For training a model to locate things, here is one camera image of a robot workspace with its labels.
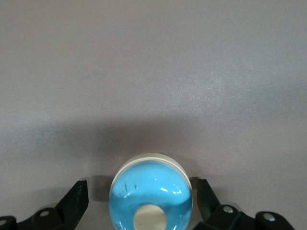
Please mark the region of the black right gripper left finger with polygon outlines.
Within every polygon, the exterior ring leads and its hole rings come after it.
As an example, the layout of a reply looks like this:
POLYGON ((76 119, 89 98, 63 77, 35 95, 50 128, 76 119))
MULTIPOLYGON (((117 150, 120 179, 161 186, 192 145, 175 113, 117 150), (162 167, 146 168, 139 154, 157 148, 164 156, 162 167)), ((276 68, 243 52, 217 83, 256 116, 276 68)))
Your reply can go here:
POLYGON ((77 181, 55 207, 43 208, 19 223, 14 216, 1 216, 0 228, 2 230, 74 230, 88 204, 87 181, 77 181))

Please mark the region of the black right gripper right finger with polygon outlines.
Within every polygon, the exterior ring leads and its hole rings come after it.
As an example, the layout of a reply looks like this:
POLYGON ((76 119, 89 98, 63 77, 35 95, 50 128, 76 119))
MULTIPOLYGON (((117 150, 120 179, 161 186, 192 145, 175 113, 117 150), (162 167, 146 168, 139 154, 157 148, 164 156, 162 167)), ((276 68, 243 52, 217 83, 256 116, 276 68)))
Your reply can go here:
POLYGON ((282 215, 258 212, 254 218, 230 204, 221 204, 206 179, 197 180, 197 205, 202 217, 197 230, 293 230, 282 215))

